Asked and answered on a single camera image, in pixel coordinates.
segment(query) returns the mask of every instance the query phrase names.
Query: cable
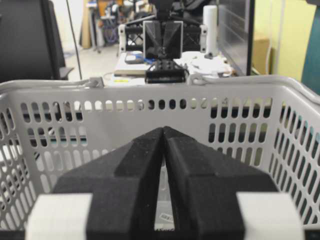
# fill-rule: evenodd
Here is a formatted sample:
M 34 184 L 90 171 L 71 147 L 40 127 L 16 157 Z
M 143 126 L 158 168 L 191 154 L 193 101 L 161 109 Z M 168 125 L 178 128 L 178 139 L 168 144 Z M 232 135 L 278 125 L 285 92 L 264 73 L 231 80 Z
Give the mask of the cable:
M 114 72 L 113 72 L 113 71 L 107 72 L 107 73 L 103 74 L 102 78 L 103 78 L 104 80 L 108 80 L 108 79 L 106 79 L 106 76 L 107 76 L 107 75 L 111 75 L 111 74 L 114 74 Z
M 266 53 L 265 58 L 265 73 L 270 74 L 270 56 L 271 56 L 271 49 L 272 49 L 272 10 L 273 10 L 273 0 L 270 0 L 270 14 L 269 14 L 269 47 Z
M 68 14 L 69 14 L 69 20 L 70 20 L 70 26 L 71 26 L 71 32 L 72 32 L 74 47 L 75 47 L 76 60 L 77 60 L 77 63 L 78 63 L 80 80 L 82 80 L 80 59 L 79 59 L 78 47 L 77 47 L 77 42 L 76 42 L 76 37 L 75 37 L 75 31 L 74 31 L 74 27 L 73 27 L 73 24 L 72 24 L 72 18 L 71 18 L 70 7 L 69 7 L 69 0 L 66 0 L 66 6 L 68 8 Z

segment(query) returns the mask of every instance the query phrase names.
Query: white cable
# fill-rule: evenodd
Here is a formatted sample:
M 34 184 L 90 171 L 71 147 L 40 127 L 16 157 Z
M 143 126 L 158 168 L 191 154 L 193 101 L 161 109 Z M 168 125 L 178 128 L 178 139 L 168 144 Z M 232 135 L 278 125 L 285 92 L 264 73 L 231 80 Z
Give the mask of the white cable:
M 273 10 L 273 0 L 270 0 L 270 14 L 269 14 L 269 47 L 266 53 L 265 58 L 265 73 L 268 75 L 270 74 L 269 69 L 269 62 L 271 56 L 271 49 L 272 49 L 272 10 Z
M 275 64 L 274 64 L 274 74 L 278 74 L 278 64 L 279 64 L 279 57 L 280 57 L 280 48 L 282 42 L 282 32 L 284 28 L 284 18 L 285 18 L 285 8 L 286 8 L 286 0 L 282 0 L 281 4 L 281 18 L 279 24 L 279 32 L 278 32 L 278 44 L 276 49 L 276 56 L 275 56 Z

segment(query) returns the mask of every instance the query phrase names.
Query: wall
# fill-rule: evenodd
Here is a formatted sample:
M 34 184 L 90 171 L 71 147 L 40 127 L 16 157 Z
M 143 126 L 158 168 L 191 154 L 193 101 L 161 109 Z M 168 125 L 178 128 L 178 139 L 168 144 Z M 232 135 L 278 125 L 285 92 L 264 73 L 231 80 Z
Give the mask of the wall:
M 305 0 L 255 0 L 255 31 L 269 37 L 271 29 L 272 74 L 301 81 L 315 10 Z
M 279 52 L 279 74 L 301 81 L 315 5 L 302 0 L 287 0 Z
M 54 11 L 59 27 L 60 38 L 63 50 L 74 51 L 74 41 L 72 37 L 67 1 L 66 0 L 51 0 L 54 4 Z M 83 9 L 83 0 L 69 0 L 70 12 L 72 17 L 73 29 L 77 44 L 79 43 Z

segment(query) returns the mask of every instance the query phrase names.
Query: floor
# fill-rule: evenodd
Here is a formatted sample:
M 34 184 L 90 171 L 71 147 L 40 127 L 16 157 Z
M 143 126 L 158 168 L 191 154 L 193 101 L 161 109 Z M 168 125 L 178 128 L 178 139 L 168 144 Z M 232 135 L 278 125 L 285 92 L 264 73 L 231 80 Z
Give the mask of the floor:
M 108 73 L 112 73 L 117 64 L 118 45 L 101 48 L 101 53 L 94 51 L 93 48 L 79 50 L 80 67 L 82 79 L 91 77 L 108 77 Z M 69 74 L 70 81 L 79 81 L 80 75 L 75 54 L 65 58 L 67 67 L 72 67 L 74 70 Z

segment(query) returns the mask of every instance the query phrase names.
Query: white tape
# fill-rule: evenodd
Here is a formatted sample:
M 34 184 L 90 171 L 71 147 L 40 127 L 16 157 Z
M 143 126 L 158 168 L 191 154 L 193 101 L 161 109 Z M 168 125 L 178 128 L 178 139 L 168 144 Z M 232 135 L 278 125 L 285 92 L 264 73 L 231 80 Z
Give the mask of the white tape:
M 304 240 L 303 225 L 289 194 L 237 192 L 244 240 Z
M 40 195 L 29 216 L 26 240 L 86 240 L 91 193 Z

